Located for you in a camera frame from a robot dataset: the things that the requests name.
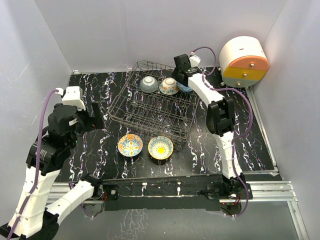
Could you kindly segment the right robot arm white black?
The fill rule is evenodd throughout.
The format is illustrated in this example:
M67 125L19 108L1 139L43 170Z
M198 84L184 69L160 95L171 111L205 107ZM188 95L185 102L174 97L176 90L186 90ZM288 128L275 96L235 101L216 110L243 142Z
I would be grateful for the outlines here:
M245 190L249 196L245 176L235 151L234 101L218 93L197 66L192 66L187 54L174 57L175 68L171 75L178 83L191 88L207 106L206 126L217 143L222 162L223 194L233 199Z

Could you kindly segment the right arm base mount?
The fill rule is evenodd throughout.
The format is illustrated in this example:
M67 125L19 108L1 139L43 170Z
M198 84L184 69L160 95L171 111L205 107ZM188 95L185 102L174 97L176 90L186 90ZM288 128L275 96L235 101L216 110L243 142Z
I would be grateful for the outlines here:
M236 187L233 190L228 189L224 184L208 184L204 189L197 192L198 196L205 196L209 200L222 200L222 199L233 199L232 195L240 196L241 200L253 199L253 191L249 183L246 184L247 190L243 185Z

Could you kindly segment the blue white pattern bowl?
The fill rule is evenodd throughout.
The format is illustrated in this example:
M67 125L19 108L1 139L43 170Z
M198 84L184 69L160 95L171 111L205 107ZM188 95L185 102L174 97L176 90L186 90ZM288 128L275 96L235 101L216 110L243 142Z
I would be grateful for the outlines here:
M183 92L183 93L191 93L193 91L192 88L190 88L189 86L185 86L179 82L176 83L178 89Z

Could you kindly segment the grey wire dish rack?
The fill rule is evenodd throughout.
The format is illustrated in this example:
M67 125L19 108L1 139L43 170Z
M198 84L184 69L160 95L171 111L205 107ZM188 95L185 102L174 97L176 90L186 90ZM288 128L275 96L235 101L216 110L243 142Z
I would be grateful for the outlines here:
M146 136L165 136L176 145L184 144L196 116L199 96L181 91L173 95L160 90L145 93L139 88L144 77L151 76L161 83L173 70L165 64L138 61L108 109L110 118Z

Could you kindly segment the orange flower green leaf bowl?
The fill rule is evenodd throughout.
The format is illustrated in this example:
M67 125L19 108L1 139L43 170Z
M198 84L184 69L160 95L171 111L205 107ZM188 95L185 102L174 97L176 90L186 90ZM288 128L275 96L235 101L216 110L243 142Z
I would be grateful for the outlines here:
M161 82L161 84L159 85L159 90L161 93L169 96L179 92L177 82L171 77L165 78Z

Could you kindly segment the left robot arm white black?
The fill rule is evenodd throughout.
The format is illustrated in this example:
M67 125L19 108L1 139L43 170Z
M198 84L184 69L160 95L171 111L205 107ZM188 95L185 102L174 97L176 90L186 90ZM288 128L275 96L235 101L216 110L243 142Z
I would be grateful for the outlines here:
M0 227L6 239L52 240L62 221L85 200L103 195L102 180L92 174L83 176L75 186L54 203L47 204L54 181L60 174L78 138L86 132L104 128L100 105L86 109L58 103L48 116L48 126L40 127L26 160L26 177L12 219Z

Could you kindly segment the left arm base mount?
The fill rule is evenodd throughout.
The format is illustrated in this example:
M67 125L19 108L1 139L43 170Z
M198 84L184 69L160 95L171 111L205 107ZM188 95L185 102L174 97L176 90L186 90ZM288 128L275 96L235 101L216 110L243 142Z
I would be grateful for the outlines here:
M116 184L102 185L102 201L116 201L119 198L119 186Z

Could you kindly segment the grey speckled bowl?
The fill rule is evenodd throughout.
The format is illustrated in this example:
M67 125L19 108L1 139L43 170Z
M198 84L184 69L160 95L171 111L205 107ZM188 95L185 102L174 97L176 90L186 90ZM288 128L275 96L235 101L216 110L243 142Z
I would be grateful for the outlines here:
M144 77L139 84L139 89L144 93L154 93L158 87L159 84L153 76Z

